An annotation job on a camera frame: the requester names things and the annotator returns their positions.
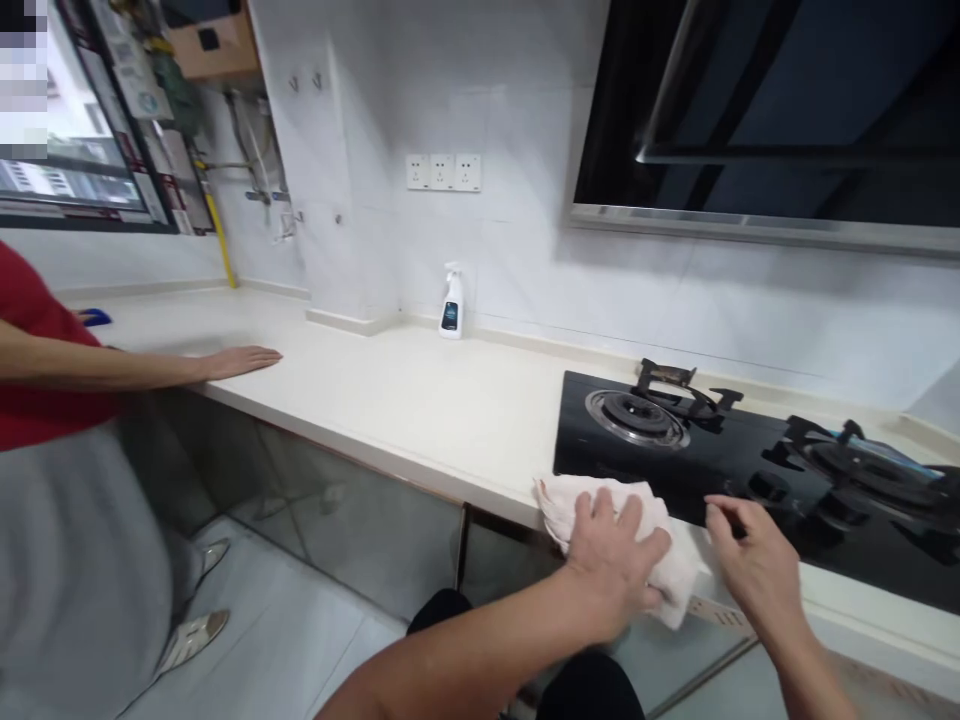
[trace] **red shirt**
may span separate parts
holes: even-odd
[[[100,347],[50,294],[30,265],[0,242],[0,320],[37,337]],[[115,395],[0,384],[0,451],[36,445],[106,422],[119,411]]]

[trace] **human hand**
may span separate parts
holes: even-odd
[[[576,523],[564,572],[575,579],[584,607],[591,615],[597,642],[614,640],[639,612],[653,610],[662,601],[660,591],[647,586],[653,566],[670,549],[670,535],[657,528],[636,541],[643,503],[630,497],[614,517],[613,497],[607,488],[597,491],[591,510],[590,494],[581,493]]]
[[[800,556],[762,505],[708,495],[707,530],[730,593],[754,629],[806,627],[800,599]],[[736,540],[727,515],[746,537]]]
[[[198,358],[203,380],[224,380],[228,377],[276,365],[283,357],[276,350],[249,345],[227,348],[213,355]]]

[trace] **gray skirt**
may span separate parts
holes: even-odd
[[[173,594],[113,423],[0,453],[0,695],[116,717],[154,679]]]

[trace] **white shoe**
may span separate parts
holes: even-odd
[[[217,610],[209,615],[178,625],[176,630],[173,631],[170,647],[163,662],[160,663],[157,676],[159,677],[174,668],[180,667],[203,650],[220,634],[229,619],[230,612],[228,610]]]
[[[203,556],[203,567],[200,570],[201,580],[217,566],[217,563],[223,560],[223,556],[227,554],[229,549],[230,541],[224,538],[223,540],[217,540],[212,545],[207,545],[200,551]]]

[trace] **bottle label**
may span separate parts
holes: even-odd
[[[448,302],[443,308],[443,320],[440,327],[444,330],[456,330],[460,325],[460,308],[456,303]]]

